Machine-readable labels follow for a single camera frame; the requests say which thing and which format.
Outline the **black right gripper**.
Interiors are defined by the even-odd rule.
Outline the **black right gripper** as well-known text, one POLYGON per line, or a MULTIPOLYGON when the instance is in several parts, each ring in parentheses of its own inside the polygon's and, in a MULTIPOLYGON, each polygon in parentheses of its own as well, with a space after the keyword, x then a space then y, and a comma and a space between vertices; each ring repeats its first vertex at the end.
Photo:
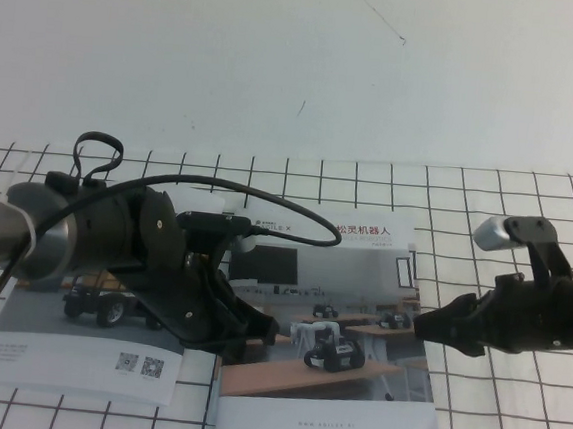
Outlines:
POLYGON ((557 289, 565 278, 551 279, 547 286, 525 281, 522 273, 498 275, 494 289, 478 298, 463 294, 414 319, 415 336, 440 343, 464 356, 482 357, 484 346, 499 351, 560 350, 562 339, 556 318, 557 289), (442 337, 475 337, 476 342, 442 337))

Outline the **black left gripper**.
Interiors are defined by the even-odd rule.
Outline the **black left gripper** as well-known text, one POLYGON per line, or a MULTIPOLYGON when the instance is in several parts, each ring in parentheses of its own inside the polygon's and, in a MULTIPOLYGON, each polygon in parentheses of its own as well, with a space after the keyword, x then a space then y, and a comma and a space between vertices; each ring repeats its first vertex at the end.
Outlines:
POLYGON ((248 340, 274 345, 278 322, 235 296, 221 269, 205 254, 150 251, 131 290, 181 345, 238 363, 248 340))

